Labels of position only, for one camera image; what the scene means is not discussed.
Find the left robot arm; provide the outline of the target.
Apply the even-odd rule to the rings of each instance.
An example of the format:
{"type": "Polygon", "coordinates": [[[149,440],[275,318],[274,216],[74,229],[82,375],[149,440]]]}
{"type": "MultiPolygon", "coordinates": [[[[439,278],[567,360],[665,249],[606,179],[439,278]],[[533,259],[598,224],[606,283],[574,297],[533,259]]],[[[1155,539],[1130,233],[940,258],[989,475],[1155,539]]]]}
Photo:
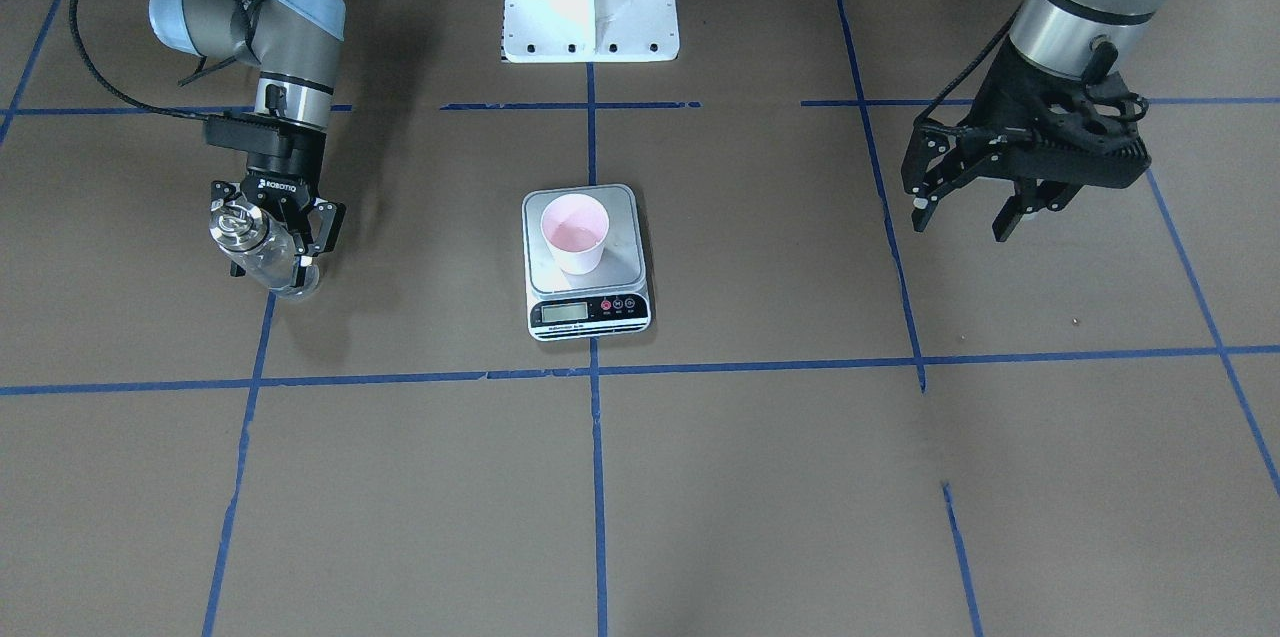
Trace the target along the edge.
{"type": "Polygon", "coordinates": [[[914,230],[975,180],[1012,185],[992,223],[1000,242],[1085,187],[1133,185],[1151,162],[1138,130],[1149,104],[1117,67],[1164,3],[1023,0],[979,52],[989,72],[966,116],[946,125],[932,101],[913,122],[900,175],[914,230]]]}

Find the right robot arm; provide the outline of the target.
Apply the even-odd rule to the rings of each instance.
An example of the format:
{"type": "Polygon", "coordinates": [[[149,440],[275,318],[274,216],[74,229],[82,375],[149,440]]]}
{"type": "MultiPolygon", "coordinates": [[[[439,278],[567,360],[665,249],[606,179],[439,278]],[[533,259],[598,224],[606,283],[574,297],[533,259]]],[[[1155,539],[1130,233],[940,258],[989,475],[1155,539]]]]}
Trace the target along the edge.
{"type": "Polygon", "coordinates": [[[319,287],[315,260],[334,249],[346,214],[324,200],[320,177],[340,49],[343,0],[148,0],[160,43],[198,58],[193,78],[244,64],[259,72],[247,113],[192,113],[215,148],[244,153],[239,182],[212,182],[209,232],[234,278],[276,298],[302,301],[319,287]]]}

